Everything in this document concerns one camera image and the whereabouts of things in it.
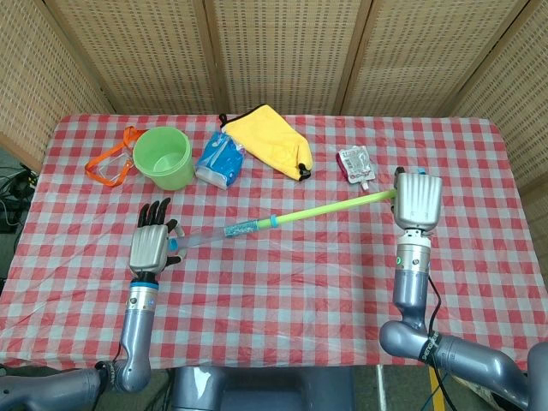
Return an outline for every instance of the gray metal arm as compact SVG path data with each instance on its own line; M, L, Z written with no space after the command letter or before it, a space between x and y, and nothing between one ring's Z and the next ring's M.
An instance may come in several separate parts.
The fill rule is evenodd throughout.
M440 184L435 177L396 174L398 195L393 212L405 234L397 245L393 301L402 320L383 325L380 344L390 355L435 364L459 378L486 387L518 408L546 410L548 342L534 346L529 352L526 378L500 351L438 332L428 336L425 310L430 240L423 236L423 231L432 229L438 222Z
M120 344L127 359L98 369L63 372L49 377L0 378L0 411L24 405L30 411L72 410L91 406L100 388L142 390L151 377L148 360L158 285L132 282Z
M182 366L176 369L171 407L175 410L216 411L226 384L220 366Z
M459 337L427 335L424 315L429 260L425 259L429 255L419 236L405 235L398 244L397 259L402 267L396 270L393 301L402 313L402 321L389 321L381 328L379 338L384 351L430 365L435 361L439 368L527 409L527 379L506 354Z
M69 411L89 407L101 385L96 369L75 370L49 377L0 378L0 410L24 405L29 411Z

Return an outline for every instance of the wicker panel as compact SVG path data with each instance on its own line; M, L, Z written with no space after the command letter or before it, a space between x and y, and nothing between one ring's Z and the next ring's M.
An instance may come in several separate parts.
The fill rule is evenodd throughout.
M192 2L48 0L47 4L108 85L119 112L215 112Z
M518 187L548 172L548 0L527 18L458 102L459 116L501 129Z
M343 114L435 116L517 1L374 2Z
M523 206L540 270L548 280L548 194Z
M360 1L215 2L231 111L331 114Z
M39 170L63 116L111 112L33 1L0 0L2 145Z

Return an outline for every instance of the black cable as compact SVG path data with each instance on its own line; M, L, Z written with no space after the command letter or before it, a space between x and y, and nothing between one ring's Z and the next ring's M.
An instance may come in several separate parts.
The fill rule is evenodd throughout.
M112 364L116 364L116 360L118 359L118 355L122 352L122 345L118 343L118 351L116 351L116 355L114 356L114 359L112 359ZM92 411L95 411L95 408L97 407L97 404L99 403L99 398L101 397L101 394L98 394L95 398L95 402L93 403Z
M3 182L2 186L0 186L0 195L4 196L4 195L7 195L7 196L10 196L10 191L12 189L12 186L14 186L14 184L21 184L22 181L21 181L21 178L23 179L26 179L25 180L25 183L30 186L31 185L31 179L35 180L37 177L36 175L34 175L32 173L31 170L27 169L27 168L24 168L24 169L15 169L15 168L12 168L13 170L17 170L14 174L12 174L11 176L0 176L0 178L5 178L6 181ZM30 193L29 195L27 195L27 197L25 197L24 199L28 199L28 197L30 197L32 195L32 193Z
M23 224L21 224L21 228L19 229L19 234L15 237L15 240L14 240L14 254L15 254L15 250L17 249L17 244L19 244L19 239L21 238L22 232L23 232Z
M175 372L168 368L165 370L168 373L168 388L164 392L164 402L162 403L162 411L168 411L170 406L171 392L173 390L173 383L175 382Z
M448 372L446 372L444 374L444 376L442 377L442 381L444 381L447 376L449 375ZM439 386L437 386L434 391L432 391L432 393L428 396L428 398L426 399L425 403L423 404L422 408L420 409L420 411L425 411L426 407L428 407L428 405L430 405L430 401L432 401L432 399L434 398L434 396L436 395L436 393L438 392L439 390Z
M428 282L432 286L434 293L436 294L436 297L438 298L438 303L436 304L436 308L434 308L434 311L432 313L432 316L430 317L430 323L428 324L428 336L431 337L433 333L434 328L434 319L436 319L436 315L438 315L439 308L442 306L442 297L438 292L438 289L436 288L436 285L432 281L432 278L428 276ZM449 394L447 393L447 390L444 386L444 381L441 379L438 371L438 365L436 364L436 357L435 355L432 355L432 368L434 369L434 373L436 374L436 380L438 381L439 389L442 391L445 397L445 401L449 404L450 408L453 411L456 411L455 404L451 401Z
M118 343L118 351L116 352L116 355L114 356L114 359L112 360L112 364L116 364L116 360L118 359L118 355L120 355L121 351L122 351L122 344Z

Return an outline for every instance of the checkered tablecloth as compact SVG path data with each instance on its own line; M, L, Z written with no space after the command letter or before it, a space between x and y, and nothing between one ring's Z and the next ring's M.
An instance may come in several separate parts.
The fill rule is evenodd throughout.
M69 368L117 351L140 207L172 197L169 217L187 233L346 200L337 150L365 145L377 179L397 165L444 181L432 238L432 277L443 296L436 328L501 348L520 366L548 336L548 295L505 146L479 119L287 116L310 142L312 178L294 182L247 156L227 191L196 181L166 193L132 169L123 185L87 178L84 164L128 125L170 125L194 146L215 116L70 116L51 140L37 192L0 299L0 361ZM285 224L190 249L159 276L152 367L415 363L388 356L380 326L391 304L396 238L387 202ZM427 316L435 298L429 290Z

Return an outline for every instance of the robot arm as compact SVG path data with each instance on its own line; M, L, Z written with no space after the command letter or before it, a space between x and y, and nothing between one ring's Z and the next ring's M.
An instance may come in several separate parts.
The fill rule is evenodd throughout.
M107 389L136 392L151 377L149 350L158 295L156 275L166 266L179 263L182 256L170 257L168 235L175 230L184 235L176 220L164 224L170 199L143 206L131 244L129 267L134 278L120 338L126 360L99 362L95 368L63 372L49 377L0 378L0 410L24 405L31 411L64 411L91 406Z
M383 350L482 385L521 409L548 409L548 391L543 384L548 375L548 343L530 351L527 384L518 366L500 351L437 331L428 335L425 310L431 243L425 233L438 223L441 179L408 174L398 168L395 186L394 219L405 232L397 242L393 301L402 319L389 321L381 328Z

